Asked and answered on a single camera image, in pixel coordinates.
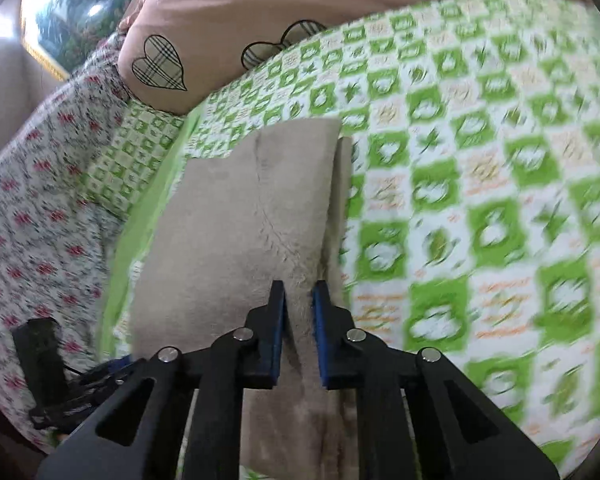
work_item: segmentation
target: green and white checkered sheet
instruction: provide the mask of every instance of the green and white checkered sheet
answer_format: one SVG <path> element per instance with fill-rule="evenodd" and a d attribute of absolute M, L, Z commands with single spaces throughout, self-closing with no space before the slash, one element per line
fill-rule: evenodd
<path fill-rule="evenodd" d="M 85 175 L 87 196 L 126 218 L 184 120 L 132 100 L 111 144 Z"/>
<path fill-rule="evenodd" d="M 442 0 L 299 43 L 208 97 L 193 157 L 334 116 L 359 327 L 435 346 L 571 472 L 600 437 L 600 16 Z"/>

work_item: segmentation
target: metal rivet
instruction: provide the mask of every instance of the metal rivet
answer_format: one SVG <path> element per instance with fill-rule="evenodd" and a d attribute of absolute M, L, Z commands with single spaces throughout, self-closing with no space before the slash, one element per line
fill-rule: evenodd
<path fill-rule="evenodd" d="M 360 330 L 359 328 L 347 330 L 347 339 L 352 343 L 359 343 L 360 341 L 364 341 L 365 338 L 366 332 L 364 330 Z"/>
<path fill-rule="evenodd" d="M 167 346 L 158 352 L 158 359 L 163 363 L 170 363 L 178 357 L 178 349 L 173 346 Z"/>
<path fill-rule="evenodd" d="M 442 354 L 440 353 L 440 350 L 432 348 L 431 346 L 422 349 L 422 358 L 427 363 L 435 363 L 440 359 L 441 356 Z"/>
<path fill-rule="evenodd" d="M 238 341 L 248 341 L 252 337 L 253 330 L 251 330 L 251 328 L 243 326 L 234 330 L 234 339 L 237 339 Z"/>

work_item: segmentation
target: green checkered pillow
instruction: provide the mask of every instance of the green checkered pillow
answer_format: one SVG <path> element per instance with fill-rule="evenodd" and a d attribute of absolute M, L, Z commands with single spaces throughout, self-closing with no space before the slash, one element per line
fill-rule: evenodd
<path fill-rule="evenodd" d="M 84 177 L 87 197 L 121 218 L 157 171 L 184 118 L 131 101 L 122 125 Z"/>

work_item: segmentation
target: gray folded fabric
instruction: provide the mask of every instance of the gray folded fabric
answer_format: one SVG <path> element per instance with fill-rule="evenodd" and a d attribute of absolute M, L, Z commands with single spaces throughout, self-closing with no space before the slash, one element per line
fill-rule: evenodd
<path fill-rule="evenodd" d="M 310 295 L 326 277 L 342 296 L 351 144 L 336 155 L 339 130 L 338 120 L 288 121 L 253 132 L 228 158 L 190 161 L 130 310 L 136 356 L 165 345 L 188 352 L 241 326 L 272 280 L 284 281 L 280 381 L 246 391 L 240 460 L 276 480 L 344 478 L 349 456 L 340 394 L 320 386 Z"/>

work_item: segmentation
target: painting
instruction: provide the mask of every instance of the painting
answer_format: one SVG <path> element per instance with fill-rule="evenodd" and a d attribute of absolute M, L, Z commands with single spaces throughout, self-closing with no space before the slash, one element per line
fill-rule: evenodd
<path fill-rule="evenodd" d="M 22 0 L 27 51 L 59 80 L 118 26 L 131 0 Z"/>

